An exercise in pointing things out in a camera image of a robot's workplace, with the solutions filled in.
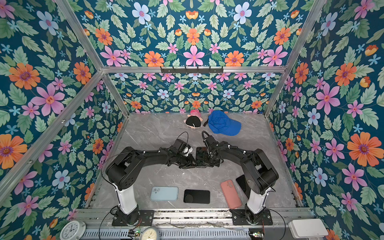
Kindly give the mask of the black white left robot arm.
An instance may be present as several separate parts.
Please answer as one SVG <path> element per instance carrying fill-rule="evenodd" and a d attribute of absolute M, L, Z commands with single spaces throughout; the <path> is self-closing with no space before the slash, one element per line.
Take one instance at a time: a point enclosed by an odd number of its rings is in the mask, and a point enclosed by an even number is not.
<path fill-rule="evenodd" d="M 117 219 L 128 226 L 139 223 L 140 213 L 134 183 L 144 167 L 176 165 L 179 168 L 189 168 L 194 161 L 192 151 L 193 148 L 180 139 L 176 139 L 168 148 L 154 151 L 124 148 L 106 168 L 108 181 L 114 186 L 119 201 Z"/>

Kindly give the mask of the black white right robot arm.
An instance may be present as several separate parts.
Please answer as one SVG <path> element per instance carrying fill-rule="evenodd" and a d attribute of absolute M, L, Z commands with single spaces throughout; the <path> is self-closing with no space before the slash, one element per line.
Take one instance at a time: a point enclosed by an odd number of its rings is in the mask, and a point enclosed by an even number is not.
<path fill-rule="evenodd" d="M 273 186 L 279 179 L 267 155 L 261 149 L 246 151 L 225 141 L 219 143 L 206 131 L 202 132 L 202 138 L 208 151 L 206 166 L 219 167 L 225 160 L 241 166 L 251 190 L 245 205 L 245 219 L 251 225 L 259 223 L 266 210 L 269 192 L 274 190 Z"/>

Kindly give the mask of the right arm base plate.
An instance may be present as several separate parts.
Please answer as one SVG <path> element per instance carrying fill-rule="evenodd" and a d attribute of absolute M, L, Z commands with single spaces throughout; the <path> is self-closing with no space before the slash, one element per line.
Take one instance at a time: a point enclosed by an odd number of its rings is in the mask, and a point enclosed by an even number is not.
<path fill-rule="evenodd" d="M 233 225 L 235 226 L 272 226 L 273 219 L 269 210 L 262 210 L 259 214 L 254 215 L 246 210 L 230 210 L 232 214 Z"/>

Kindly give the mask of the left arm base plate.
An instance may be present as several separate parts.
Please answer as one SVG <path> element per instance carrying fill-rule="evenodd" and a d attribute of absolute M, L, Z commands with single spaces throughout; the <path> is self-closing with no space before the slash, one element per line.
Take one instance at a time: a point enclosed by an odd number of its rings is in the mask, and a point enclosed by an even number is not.
<path fill-rule="evenodd" d="M 153 210 L 134 210 L 130 214 L 124 214 L 120 209 L 114 213 L 113 227 L 137 227 L 151 226 L 154 220 Z"/>

